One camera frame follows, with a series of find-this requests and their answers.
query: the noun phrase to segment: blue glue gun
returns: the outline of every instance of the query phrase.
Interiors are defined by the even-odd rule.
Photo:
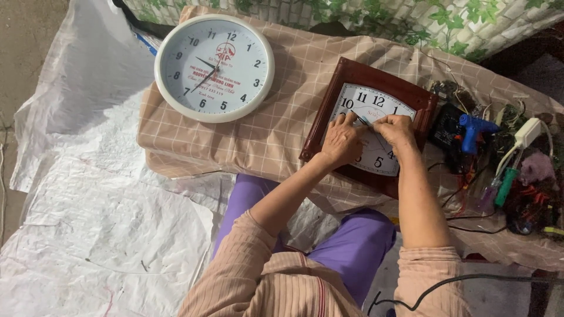
[[[499,131],[499,127],[493,123],[480,118],[464,114],[460,116],[459,123],[466,127],[466,135],[462,141],[462,151],[469,154],[478,154],[476,148],[476,138],[480,132],[495,133]]]

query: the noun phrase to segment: brown wooden clock frame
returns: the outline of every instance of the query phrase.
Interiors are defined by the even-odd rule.
[[[325,93],[325,97],[323,101],[321,101],[310,133],[303,145],[302,152],[299,156],[300,160],[309,162],[315,154],[321,151],[321,140],[323,139],[323,135],[329,124],[329,119],[335,108],[335,103],[345,83],[380,90],[415,110],[415,119],[413,120],[415,141],[419,150],[423,151],[429,133],[433,111],[439,100],[438,96],[379,69],[341,57],[337,63],[337,68],[331,78],[327,92]],[[352,165],[341,166],[335,171],[338,174],[370,186],[377,192],[398,199],[399,174],[395,177],[378,175]]]

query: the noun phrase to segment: person's left hand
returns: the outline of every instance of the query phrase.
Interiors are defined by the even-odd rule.
[[[329,123],[321,155],[327,158],[332,169],[352,163],[362,155],[360,137],[368,130],[365,125],[353,127],[357,116],[354,112],[340,114]]]

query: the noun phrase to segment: aia logo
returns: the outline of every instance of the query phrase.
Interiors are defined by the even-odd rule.
[[[220,61],[228,61],[235,56],[235,46],[231,43],[221,43],[215,49],[215,55]]]

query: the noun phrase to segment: wall clock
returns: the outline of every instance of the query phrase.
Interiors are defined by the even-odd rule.
[[[390,114],[410,116],[422,151],[437,101],[438,96],[423,88],[341,57],[299,158],[309,161],[321,151],[329,122],[349,111],[369,123]],[[397,199],[399,164],[391,145],[380,134],[370,132],[364,135],[363,144],[362,156],[335,172]]]
[[[274,55],[264,35],[236,17],[208,14],[174,28],[155,60],[163,98],[201,122],[237,120],[255,110],[274,77]]]

